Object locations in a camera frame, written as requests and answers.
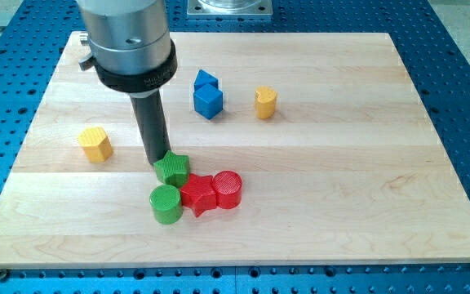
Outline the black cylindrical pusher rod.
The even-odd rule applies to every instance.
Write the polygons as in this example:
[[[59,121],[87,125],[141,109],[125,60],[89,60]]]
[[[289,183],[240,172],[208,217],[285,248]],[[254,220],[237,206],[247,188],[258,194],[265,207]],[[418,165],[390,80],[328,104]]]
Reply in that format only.
[[[147,159],[151,165],[171,149],[159,90],[130,94]]]

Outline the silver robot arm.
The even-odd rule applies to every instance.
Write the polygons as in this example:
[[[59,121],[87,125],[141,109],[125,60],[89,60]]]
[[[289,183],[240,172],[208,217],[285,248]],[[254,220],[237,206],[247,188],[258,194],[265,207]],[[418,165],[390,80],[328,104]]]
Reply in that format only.
[[[149,163],[171,149],[160,87],[178,68],[165,2],[162,0],[78,0],[91,52],[81,70],[95,69],[108,88],[131,98]]]

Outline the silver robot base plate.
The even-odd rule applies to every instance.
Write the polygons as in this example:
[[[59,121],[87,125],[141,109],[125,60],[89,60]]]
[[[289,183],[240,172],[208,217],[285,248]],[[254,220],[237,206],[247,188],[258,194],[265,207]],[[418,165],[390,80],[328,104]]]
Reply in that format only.
[[[187,15],[267,17],[273,14],[272,0],[188,0]]]

